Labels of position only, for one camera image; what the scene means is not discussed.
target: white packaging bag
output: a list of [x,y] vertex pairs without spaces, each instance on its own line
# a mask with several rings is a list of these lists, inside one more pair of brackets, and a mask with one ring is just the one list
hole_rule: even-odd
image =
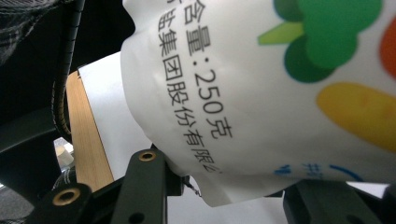
[[307,178],[396,182],[393,0],[123,3],[128,106],[209,205]]

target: brass screw hole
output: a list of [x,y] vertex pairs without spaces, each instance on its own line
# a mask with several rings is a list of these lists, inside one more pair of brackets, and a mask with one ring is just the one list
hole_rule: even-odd
[[56,206],[64,206],[75,201],[80,195],[79,189],[64,189],[59,192],[52,200],[52,203]]
[[143,152],[139,155],[141,161],[152,161],[157,155],[152,151]]

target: black cable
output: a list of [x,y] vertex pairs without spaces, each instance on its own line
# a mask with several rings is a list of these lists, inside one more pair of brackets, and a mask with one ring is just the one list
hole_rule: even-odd
[[57,71],[52,85],[51,110],[53,122],[61,137],[70,143],[72,142],[72,135],[64,117],[64,93],[84,3],[85,0],[76,0],[64,5],[61,42],[56,63]]

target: wooden panel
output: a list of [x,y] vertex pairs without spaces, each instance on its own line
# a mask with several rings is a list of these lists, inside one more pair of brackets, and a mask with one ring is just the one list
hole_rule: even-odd
[[114,178],[78,72],[69,76],[66,89],[77,180],[96,191]]

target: green broccoli graphic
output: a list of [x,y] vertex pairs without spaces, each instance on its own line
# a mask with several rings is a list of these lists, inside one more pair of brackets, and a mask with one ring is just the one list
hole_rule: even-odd
[[349,61],[358,34],[378,17],[381,0],[274,0],[285,22],[259,36],[260,45],[290,43],[285,66],[294,79],[312,83]]

